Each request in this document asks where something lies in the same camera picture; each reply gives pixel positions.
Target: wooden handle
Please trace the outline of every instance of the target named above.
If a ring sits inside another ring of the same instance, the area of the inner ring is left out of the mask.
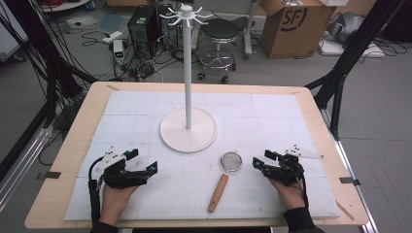
[[[209,209],[207,209],[210,213],[212,213],[218,206],[219,200],[221,200],[221,196],[224,191],[224,187],[226,186],[227,179],[229,179],[229,176],[227,174],[222,174],[221,179],[216,186],[215,192],[213,193],[212,200],[210,201]]]

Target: wooden table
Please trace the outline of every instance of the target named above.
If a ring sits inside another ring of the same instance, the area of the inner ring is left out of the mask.
[[[60,172],[57,179],[46,179],[25,221],[31,229],[90,228],[90,221],[66,221],[64,216],[73,192],[79,168],[86,156],[91,138],[106,108],[112,91],[182,91],[180,83],[95,83],[83,103],[64,141],[51,171]],[[294,95],[302,112],[312,141],[319,154],[327,154],[322,163],[327,179],[341,211],[341,217],[314,219],[317,225],[364,225],[368,222],[361,199],[352,184],[339,178],[350,177],[333,143],[311,92],[304,87],[193,84],[193,92],[259,93]],[[216,227],[276,226],[280,219],[208,219],[208,220],[133,220],[121,221],[119,227]]]

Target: power strip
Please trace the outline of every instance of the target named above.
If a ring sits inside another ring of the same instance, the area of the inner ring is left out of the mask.
[[[116,32],[110,34],[109,38],[107,38],[107,37],[103,38],[103,41],[111,42],[111,41],[115,40],[118,36],[120,36],[121,34],[122,34],[121,32],[116,31]]]

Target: cardboard box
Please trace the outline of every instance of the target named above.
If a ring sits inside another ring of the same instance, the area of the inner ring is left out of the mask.
[[[151,0],[107,0],[108,6],[137,7],[139,5],[151,5]]]
[[[260,45],[270,59],[313,55],[336,7],[318,0],[300,0],[299,6],[283,0],[261,0],[267,17]]]

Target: white pole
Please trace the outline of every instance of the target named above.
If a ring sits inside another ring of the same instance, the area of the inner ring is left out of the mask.
[[[191,6],[182,6],[182,16],[189,17]],[[183,51],[185,63],[186,129],[191,129],[191,38],[189,20],[183,23]]]

